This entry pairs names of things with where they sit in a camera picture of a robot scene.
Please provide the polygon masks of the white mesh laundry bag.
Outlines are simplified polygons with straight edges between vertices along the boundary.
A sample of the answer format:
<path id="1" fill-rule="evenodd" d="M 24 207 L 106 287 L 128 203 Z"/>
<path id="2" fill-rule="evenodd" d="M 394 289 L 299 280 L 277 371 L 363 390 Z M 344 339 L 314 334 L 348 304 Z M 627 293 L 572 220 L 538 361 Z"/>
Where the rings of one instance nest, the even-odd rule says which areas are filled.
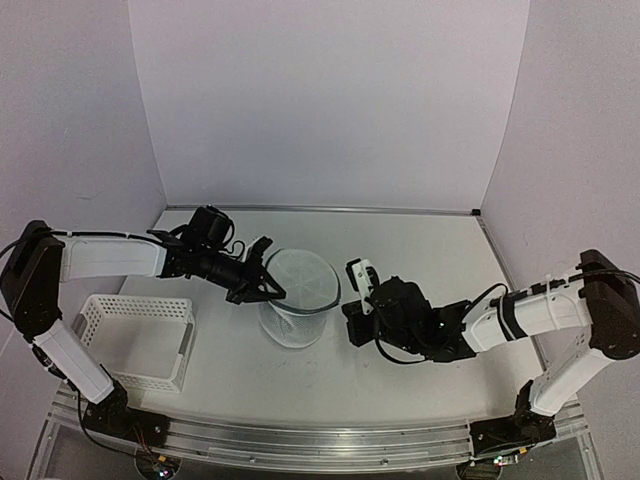
<path id="1" fill-rule="evenodd" d="M 319 255 L 301 249 L 281 249 L 272 254 L 267 272 L 286 296 L 259 306 L 262 330 L 284 348 L 311 346 L 320 339 L 340 303 L 337 272 Z"/>

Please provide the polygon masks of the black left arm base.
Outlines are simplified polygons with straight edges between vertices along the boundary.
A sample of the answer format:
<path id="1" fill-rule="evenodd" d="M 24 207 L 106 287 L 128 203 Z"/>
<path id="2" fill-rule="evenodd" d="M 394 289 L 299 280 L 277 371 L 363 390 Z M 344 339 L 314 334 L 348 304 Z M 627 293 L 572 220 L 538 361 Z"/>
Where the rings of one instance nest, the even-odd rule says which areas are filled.
<path id="1" fill-rule="evenodd" d="M 168 416 L 129 406 L 128 394 L 119 381 L 112 381 L 110 393 L 100 402 L 79 404 L 79 423 L 85 431 L 136 442 L 141 447 L 163 447 L 168 437 Z"/>

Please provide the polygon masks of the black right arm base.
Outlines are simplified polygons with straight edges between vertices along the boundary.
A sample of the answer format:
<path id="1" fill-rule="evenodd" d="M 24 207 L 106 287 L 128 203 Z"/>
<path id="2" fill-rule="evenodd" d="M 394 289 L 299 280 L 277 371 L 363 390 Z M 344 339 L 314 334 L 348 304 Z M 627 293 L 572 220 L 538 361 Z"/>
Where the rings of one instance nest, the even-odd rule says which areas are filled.
<path id="1" fill-rule="evenodd" d="M 556 437 L 554 416 L 534 413 L 529 394 L 533 381 L 529 380 L 519 391 L 515 410 L 511 415 L 470 424 L 472 456 L 476 459 L 497 456 L 533 447 Z"/>

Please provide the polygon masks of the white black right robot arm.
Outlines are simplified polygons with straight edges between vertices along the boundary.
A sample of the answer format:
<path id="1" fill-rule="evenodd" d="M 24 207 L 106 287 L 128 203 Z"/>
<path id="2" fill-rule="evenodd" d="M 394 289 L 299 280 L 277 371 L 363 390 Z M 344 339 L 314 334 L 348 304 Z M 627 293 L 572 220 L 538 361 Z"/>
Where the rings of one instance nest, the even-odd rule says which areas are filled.
<path id="1" fill-rule="evenodd" d="M 574 271 L 520 290 L 490 286 L 473 300 L 434 307 L 414 282 L 380 281 L 371 262 L 346 266 L 356 301 L 341 310 L 356 347 L 373 343 L 382 357 L 390 345 L 409 354 L 407 364 L 451 363 L 518 340 L 577 329 L 579 334 L 540 376 L 519 392 L 503 433 L 524 443 L 563 404 L 608 365 L 639 353 L 639 277 L 597 250 L 581 253 Z"/>

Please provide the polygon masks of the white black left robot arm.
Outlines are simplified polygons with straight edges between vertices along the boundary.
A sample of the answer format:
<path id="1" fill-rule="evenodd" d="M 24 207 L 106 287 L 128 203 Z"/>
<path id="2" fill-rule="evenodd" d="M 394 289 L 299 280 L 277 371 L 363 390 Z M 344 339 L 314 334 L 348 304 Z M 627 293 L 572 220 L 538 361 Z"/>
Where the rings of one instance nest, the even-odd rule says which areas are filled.
<path id="1" fill-rule="evenodd" d="M 134 415 L 118 400 L 115 379 L 73 333 L 60 305 L 63 284 L 94 278 L 200 279 L 222 288 L 234 305 L 282 300 L 285 288 L 268 272 L 262 236 L 235 254 L 235 223 L 225 212 L 198 207 L 170 230 L 144 234 L 57 230 L 32 220 L 2 248 L 1 314 L 52 374 L 98 404 L 94 417 L 114 437 L 134 428 Z"/>

